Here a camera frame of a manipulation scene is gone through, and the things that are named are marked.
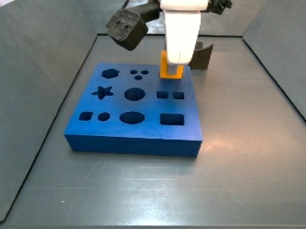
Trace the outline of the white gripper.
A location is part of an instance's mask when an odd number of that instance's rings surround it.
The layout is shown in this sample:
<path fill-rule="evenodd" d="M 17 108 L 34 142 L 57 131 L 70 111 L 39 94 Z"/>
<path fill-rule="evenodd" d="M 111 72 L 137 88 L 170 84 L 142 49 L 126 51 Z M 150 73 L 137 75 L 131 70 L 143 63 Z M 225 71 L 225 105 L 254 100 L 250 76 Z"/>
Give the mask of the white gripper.
<path fill-rule="evenodd" d="M 188 65 L 192 61 L 201 26 L 201 12 L 196 11 L 204 11 L 208 7 L 209 0 L 161 0 L 170 64 Z"/>

